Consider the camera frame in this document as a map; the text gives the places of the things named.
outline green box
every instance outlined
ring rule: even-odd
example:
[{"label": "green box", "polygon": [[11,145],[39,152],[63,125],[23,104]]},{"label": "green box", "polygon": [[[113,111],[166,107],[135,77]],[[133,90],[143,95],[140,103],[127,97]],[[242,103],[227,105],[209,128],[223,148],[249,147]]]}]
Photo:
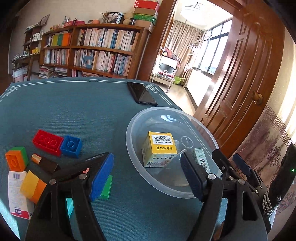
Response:
[{"label": "green box", "polygon": [[27,155],[25,147],[16,146],[16,147],[11,148],[11,150],[19,150],[20,153],[22,154],[22,158],[24,160],[25,167],[29,164],[28,155]]},{"label": "green box", "polygon": [[134,14],[133,18],[139,19],[139,20],[144,20],[144,21],[149,21],[149,22],[153,23],[154,25],[156,24],[156,19],[154,16],[136,13],[136,14]]},{"label": "green box", "polygon": [[103,199],[106,199],[106,200],[109,199],[111,184],[112,184],[112,176],[109,175],[109,177],[108,177],[108,179],[106,181],[106,184],[105,184],[105,186],[103,188],[103,191],[101,193],[100,198],[103,198]]}]

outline smartphone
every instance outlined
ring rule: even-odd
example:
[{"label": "smartphone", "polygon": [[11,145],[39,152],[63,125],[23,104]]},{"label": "smartphone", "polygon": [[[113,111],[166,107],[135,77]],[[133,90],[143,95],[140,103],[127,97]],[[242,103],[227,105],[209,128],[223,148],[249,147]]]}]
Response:
[{"label": "smartphone", "polygon": [[138,104],[157,105],[149,91],[143,84],[128,82],[128,88]]}]

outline yellow medicine box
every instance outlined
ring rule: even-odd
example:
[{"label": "yellow medicine box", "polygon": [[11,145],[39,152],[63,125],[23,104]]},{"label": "yellow medicine box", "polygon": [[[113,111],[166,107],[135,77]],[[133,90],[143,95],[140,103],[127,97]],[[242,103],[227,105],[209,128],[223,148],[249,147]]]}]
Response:
[{"label": "yellow medicine box", "polygon": [[177,155],[171,133],[149,131],[142,147],[144,167],[164,167]]}]

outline window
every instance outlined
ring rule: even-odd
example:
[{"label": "window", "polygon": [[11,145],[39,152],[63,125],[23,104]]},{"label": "window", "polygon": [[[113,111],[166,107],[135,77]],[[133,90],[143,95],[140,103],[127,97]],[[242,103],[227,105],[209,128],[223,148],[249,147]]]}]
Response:
[{"label": "window", "polygon": [[215,73],[228,39],[231,23],[232,20],[228,20],[208,31],[211,38],[205,42],[206,47],[202,47],[205,50],[198,67],[201,71],[211,75]]}]

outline plastic bowl lid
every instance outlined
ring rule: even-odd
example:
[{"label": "plastic bowl lid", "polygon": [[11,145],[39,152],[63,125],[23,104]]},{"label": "plastic bowl lid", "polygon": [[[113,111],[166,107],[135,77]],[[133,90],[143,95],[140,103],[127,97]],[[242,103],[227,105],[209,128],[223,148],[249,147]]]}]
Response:
[{"label": "plastic bowl lid", "polygon": [[126,147],[137,171],[157,190],[173,197],[194,198],[181,168],[179,155],[165,167],[143,166],[141,149],[148,131],[170,132],[177,151],[186,149],[189,158],[193,158],[195,148],[202,148],[210,172],[221,176],[222,172],[211,158],[213,150],[219,149],[219,146],[203,124],[177,109],[151,107],[140,111],[131,119],[126,130]]}]

